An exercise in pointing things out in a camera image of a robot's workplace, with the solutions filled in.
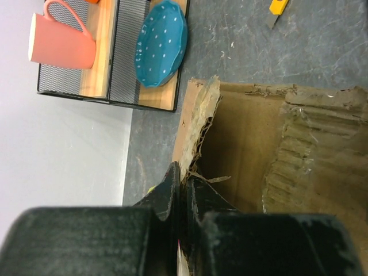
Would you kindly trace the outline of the yellow utility knife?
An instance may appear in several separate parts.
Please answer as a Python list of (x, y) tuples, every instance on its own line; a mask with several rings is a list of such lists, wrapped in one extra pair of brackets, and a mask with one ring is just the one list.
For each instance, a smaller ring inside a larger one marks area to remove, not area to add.
[(269, 6), (269, 14), (266, 18), (267, 26), (272, 29), (278, 19), (283, 13), (289, 0), (272, 0)]

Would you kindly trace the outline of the blue dotted plate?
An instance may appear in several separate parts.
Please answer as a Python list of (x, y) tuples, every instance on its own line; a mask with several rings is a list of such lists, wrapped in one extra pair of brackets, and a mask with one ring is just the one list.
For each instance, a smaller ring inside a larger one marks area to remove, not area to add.
[(161, 1), (143, 21), (136, 43), (134, 67), (137, 80), (146, 88), (166, 84), (180, 67), (188, 40), (181, 7)]

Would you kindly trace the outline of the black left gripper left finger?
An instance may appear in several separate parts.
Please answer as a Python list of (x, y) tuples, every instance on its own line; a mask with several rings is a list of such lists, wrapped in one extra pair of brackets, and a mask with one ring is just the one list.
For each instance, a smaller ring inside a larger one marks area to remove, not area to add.
[(178, 163), (132, 206), (26, 210), (1, 247), (2, 275), (176, 275)]

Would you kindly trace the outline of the brown cardboard express box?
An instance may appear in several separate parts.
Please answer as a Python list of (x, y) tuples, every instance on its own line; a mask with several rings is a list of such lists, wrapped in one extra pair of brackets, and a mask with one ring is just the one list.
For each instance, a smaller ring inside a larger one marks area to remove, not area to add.
[(367, 267), (367, 90), (191, 79), (172, 158), (245, 212), (336, 216)]

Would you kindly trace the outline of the pink mug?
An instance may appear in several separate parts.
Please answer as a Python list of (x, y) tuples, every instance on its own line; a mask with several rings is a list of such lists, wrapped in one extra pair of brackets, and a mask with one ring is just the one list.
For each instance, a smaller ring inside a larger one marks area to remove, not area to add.
[[(65, 7), (82, 30), (55, 19), (49, 12), (53, 3)], [(29, 61), (61, 68), (89, 69), (94, 64), (96, 51), (96, 42), (91, 33), (65, 1), (47, 0), (44, 2), (44, 14), (33, 14), (28, 45)]]

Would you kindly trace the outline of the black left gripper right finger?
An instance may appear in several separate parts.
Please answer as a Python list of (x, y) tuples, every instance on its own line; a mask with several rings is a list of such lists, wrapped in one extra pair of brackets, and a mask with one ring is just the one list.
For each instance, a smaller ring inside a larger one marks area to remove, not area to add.
[(361, 275), (343, 224), (309, 213), (243, 213), (198, 177), (187, 182), (193, 275)]

